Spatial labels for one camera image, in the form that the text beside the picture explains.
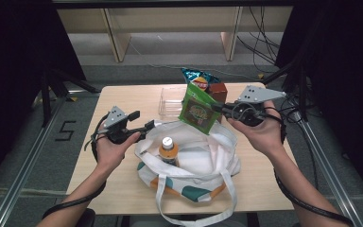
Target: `gray floor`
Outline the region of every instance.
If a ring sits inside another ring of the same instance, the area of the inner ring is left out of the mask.
[[[282,35],[268,34],[275,43],[280,42]],[[247,44],[255,45],[255,39],[249,33],[240,34],[240,37]],[[233,61],[225,61],[218,33],[133,34],[131,46],[122,63],[114,61],[106,34],[72,34],[70,38],[89,83],[96,87],[112,84],[180,83],[184,82],[180,67],[205,69],[225,81],[236,82],[256,81],[258,74],[262,73],[258,68],[269,72],[277,70],[259,57],[254,57],[241,43],[236,44]],[[258,49],[268,53],[263,45],[258,46]],[[283,79],[275,80],[269,88],[280,89]],[[78,89],[72,84],[68,86],[72,90]],[[52,100],[52,106],[60,109],[32,171],[26,176],[20,197],[9,209],[9,215],[4,220],[5,226],[35,226],[43,212],[64,196],[97,100],[98,96],[89,94],[78,96],[76,101]],[[28,118],[13,151],[0,167],[0,205],[41,131],[43,111],[39,99]],[[68,136],[60,133],[65,121],[69,122],[65,129],[74,133],[69,141],[58,141]],[[341,157],[341,146],[316,109],[310,111],[309,123],[363,223],[363,183],[360,177],[350,161]],[[296,124],[288,124],[287,140],[299,168],[314,183],[309,149]],[[339,208],[340,201],[319,165],[316,170],[320,192]],[[260,212],[258,217],[261,227],[292,226],[298,222],[292,211]],[[97,216],[95,226],[115,226],[116,221],[117,217],[114,216]]]

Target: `bag handle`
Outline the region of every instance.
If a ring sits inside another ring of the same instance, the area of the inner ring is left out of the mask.
[[[181,225],[181,226],[188,226],[188,227],[190,227],[190,226],[207,226],[207,225],[218,223],[218,222],[230,217],[233,214],[234,208],[237,205],[237,194],[235,192],[234,184],[233,184],[232,177],[231,177],[231,174],[229,173],[229,171],[226,169],[223,169],[220,171],[220,174],[223,178],[223,181],[225,182],[226,186],[229,189],[229,193],[232,197],[232,202],[233,202],[232,206],[220,214],[217,214],[217,215],[214,215],[214,216],[211,216],[208,218],[198,219],[196,221],[178,220],[178,219],[173,219],[173,218],[170,218],[170,217],[164,215],[164,213],[162,212],[161,200],[162,200],[162,195],[164,194],[166,175],[160,174],[158,177],[159,181],[158,181],[158,189],[157,189],[157,193],[156,193],[156,203],[157,203],[158,210],[161,212],[161,215],[170,223],[173,223],[176,225]]]

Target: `forearm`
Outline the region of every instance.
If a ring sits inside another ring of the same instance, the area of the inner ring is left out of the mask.
[[[303,176],[283,147],[267,154],[276,174],[292,195],[301,201],[326,211],[337,213],[336,208]],[[320,216],[294,204],[302,226],[347,226],[339,221]]]
[[[108,171],[96,167],[91,175],[63,200],[62,203],[75,201],[93,194],[105,183],[109,175]],[[44,218],[38,226],[75,226],[89,204],[90,201],[86,201],[82,204],[54,212]]]

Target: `person's left hand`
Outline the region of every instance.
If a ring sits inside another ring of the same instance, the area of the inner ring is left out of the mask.
[[[112,143],[107,137],[99,138],[96,143],[97,167],[109,172],[114,171],[125,157],[126,150],[138,140],[140,134],[140,132],[134,133],[120,145]]]

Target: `green packaging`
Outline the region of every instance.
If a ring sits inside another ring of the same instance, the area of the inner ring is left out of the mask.
[[[220,113],[211,109],[213,103],[216,101],[212,97],[190,82],[187,85],[179,119],[199,131],[209,134],[209,130],[220,116]]]

